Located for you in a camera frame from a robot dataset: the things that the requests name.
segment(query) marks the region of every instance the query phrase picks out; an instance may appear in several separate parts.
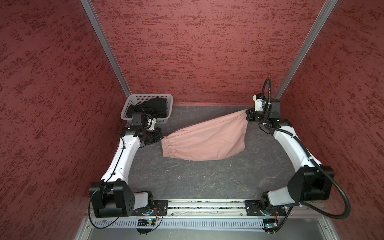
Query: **black cable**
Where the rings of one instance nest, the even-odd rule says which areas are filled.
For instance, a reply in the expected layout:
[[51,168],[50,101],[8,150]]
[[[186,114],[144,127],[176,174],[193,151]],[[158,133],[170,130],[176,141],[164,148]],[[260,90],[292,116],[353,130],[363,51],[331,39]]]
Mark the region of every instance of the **black cable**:
[[259,123],[259,128],[260,128],[263,132],[265,132],[266,134],[269,134],[269,132],[266,132],[264,129],[262,129],[262,128],[260,127],[260,124],[261,124],[261,123]]
[[268,119],[268,115],[269,115],[269,109],[271,107],[271,89],[272,89],[272,86],[271,86],[271,78],[267,78],[264,82],[264,85],[268,82],[268,106],[266,108],[266,111],[264,112],[264,122],[266,122],[266,120]]
[[145,130],[149,129],[152,126],[152,121],[153,121],[153,118],[151,118],[149,114],[146,114],[146,115],[151,119],[151,123],[149,124],[148,127],[144,128]]
[[264,97],[265,97],[265,95],[264,95],[265,87],[266,87],[266,83],[268,82],[268,79],[271,79],[271,78],[267,78],[267,79],[265,80],[265,82],[264,82],[264,85],[263,85],[262,96],[264,96]]
[[[113,169],[113,171],[112,171],[111,176],[107,179],[107,181],[104,181],[105,184],[101,184],[101,185],[100,185],[100,187],[101,187],[101,186],[105,186],[104,189],[103,189],[103,194],[104,194],[104,190],[105,190],[105,188],[107,187],[107,182],[108,182],[108,181],[111,179],[111,177],[113,176],[113,173],[115,172],[116,167],[117,167],[117,165],[119,164],[121,155],[122,155],[122,153],[123,153],[123,151],[124,151],[124,149],[125,149],[124,139],[123,139],[122,137],[120,137],[120,138],[121,138],[121,140],[122,140],[122,150],[121,150],[119,159],[118,159],[118,161],[117,161],[117,163],[116,163],[116,165],[115,165],[115,167],[114,167],[114,169]],[[92,222],[92,219],[91,219],[91,213],[90,213],[90,210],[89,210],[89,209],[91,208],[92,197],[93,197],[93,195],[95,194],[95,192],[97,192],[97,191],[100,189],[100,187],[98,187],[98,188],[92,193],[91,198],[89,199],[89,203],[88,203],[88,218],[89,218],[89,221],[91,222],[92,226],[94,226],[94,227],[97,228],[97,229],[107,228],[107,227],[111,226],[113,223],[115,223],[117,219],[119,219],[119,217],[116,218],[113,222],[111,222],[111,224],[108,224],[108,225],[105,226],[105,227],[97,227],[97,226]]]
[[149,231],[148,233],[152,232],[153,230],[155,230],[158,226],[160,226],[161,222],[163,221],[163,217],[164,217],[164,212],[163,212],[163,209],[161,207],[159,207],[160,210],[161,210],[161,220],[159,222],[159,224],[154,228],[152,229],[151,231]]
[[285,221],[287,220],[288,216],[290,215],[291,211],[292,211],[293,207],[290,207],[287,211],[287,214],[285,215],[284,219],[282,220],[282,222],[279,224],[279,226],[277,227],[277,229],[275,231],[268,231],[270,233],[276,233],[278,230],[281,229],[281,227],[284,225]]
[[279,132],[283,132],[285,134],[288,134],[290,135],[291,137],[293,137],[298,143],[299,145],[301,146],[301,148],[304,150],[305,154],[307,155],[307,157],[309,158],[310,162],[324,175],[326,176],[330,181],[331,183],[337,188],[337,190],[339,191],[343,201],[344,201],[344,212],[342,214],[338,214],[338,215],[335,215],[335,214],[330,214],[330,213],[327,213],[327,212],[324,212],[320,209],[318,209],[317,207],[309,204],[309,203],[306,203],[306,202],[302,202],[301,204],[304,205],[304,206],[307,206],[313,210],[315,210],[316,212],[320,213],[320,214],[323,214],[324,216],[326,217],[330,217],[330,218],[335,218],[335,219],[344,219],[346,217],[349,216],[350,212],[351,212],[351,204],[348,200],[348,197],[347,195],[345,194],[345,192],[341,189],[341,187],[339,186],[339,184],[333,179],[333,177],[331,177],[320,165],[317,164],[317,162],[315,162],[315,160],[313,159],[312,155],[309,153],[308,149],[304,146],[303,142],[297,137],[297,136],[293,136],[293,133],[291,132],[288,132],[286,130],[283,130],[283,129],[279,129],[279,128],[275,128],[275,127],[270,127],[268,126],[267,124],[264,125],[266,128],[268,129],[271,129],[271,130],[275,130],[275,131],[279,131]]

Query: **gray work surface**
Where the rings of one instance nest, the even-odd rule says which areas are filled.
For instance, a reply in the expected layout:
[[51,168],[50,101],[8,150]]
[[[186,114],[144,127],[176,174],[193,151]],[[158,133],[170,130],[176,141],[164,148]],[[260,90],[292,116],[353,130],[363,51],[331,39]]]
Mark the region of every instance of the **gray work surface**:
[[[163,135],[201,121],[250,107],[173,106]],[[151,191],[154,198],[252,198],[287,185],[295,171],[282,146],[258,123],[249,122],[245,150],[215,161],[163,157],[161,143],[140,148],[129,172],[134,192]]]
[[155,229],[153,232],[139,235],[136,229],[92,229],[90,240],[135,240],[135,239],[196,239],[196,240],[325,240],[317,219],[287,219],[280,231],[268,235],[266,232],[223,231],[223,230],[189,230],[189,229]]

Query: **metal vent grille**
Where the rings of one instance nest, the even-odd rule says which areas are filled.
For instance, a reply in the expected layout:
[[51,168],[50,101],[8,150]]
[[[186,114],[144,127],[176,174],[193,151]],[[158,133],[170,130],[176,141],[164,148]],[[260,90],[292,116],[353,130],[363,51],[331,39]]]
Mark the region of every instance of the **metal vent grille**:
[[[97,227],[103,227],[110,224],[112,220],[98,218],[95,220],[95,225]],[[136,219],[121,219],[117,220],[109,228],[136,228],[137,227],[137,218]],[[184,229],[237,229],[237,230],[260,230],[264,227],[262,219],[228,219],[228,218],[164,218],[158,228],[184,228]]]

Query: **mounting plate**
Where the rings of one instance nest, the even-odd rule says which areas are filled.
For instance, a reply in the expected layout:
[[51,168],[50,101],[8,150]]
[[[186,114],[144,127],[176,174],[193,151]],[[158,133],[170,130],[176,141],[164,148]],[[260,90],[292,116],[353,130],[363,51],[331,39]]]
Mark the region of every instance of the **mounting plate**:
[[[260,211],[259,202],[260,202],[259,200],[245,200],[244,201],[245,209],[247,211],[247,216],[263,216],[263,217],[265,217],[265,215],[263,215],[262,212]],[[284,206],[279,207],[277,213],[281,217],[285,216],[286,213],[285,213]]]
[[[161,208],[163,210],[163,215],[167,215],[167,210],[168,210],[168,200],[153,200],[155,203],[155,206],[158,208]],[[157,215],[161,216],[161,210],[158,209]],[[156,216],[156,208],[154,207],[154,210],[150,214],[146,214],[146,210],[140,210],[140,209],[135,209],[132,212],[132,216]]]

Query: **black joint housing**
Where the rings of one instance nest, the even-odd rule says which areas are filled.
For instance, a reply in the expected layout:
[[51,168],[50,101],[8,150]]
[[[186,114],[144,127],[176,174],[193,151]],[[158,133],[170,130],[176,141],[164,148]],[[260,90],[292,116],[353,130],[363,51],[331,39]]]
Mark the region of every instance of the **black joint housing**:
[[132,215],[135,195],[125,181],[94,182],[89,188],[89,195],[97,218]]
[[132,113],[132,123],[130,128],[140,129],[148,126],[147,115],[145,113]]
[[[267,106],[268,106],[268,103],[266,102],[265,106],[264,106],[264,111],[266,111]],[[271,99],[268,118],[280,118],[280,101],[279,101],[279,99],[277,99],[277,98]]]
[[[321,167],[334,177],[330,166]],[[332,182],[315,167],[301,167],[288,182],[288,192],[295,202],[327,200],[331,187]]]
[[259,204],[260,204],[260,209],[265,213],[274,213],[274,212],[277,212],[280,208],[279,206],[273,206],[269,202],[268,192],[262,193]]

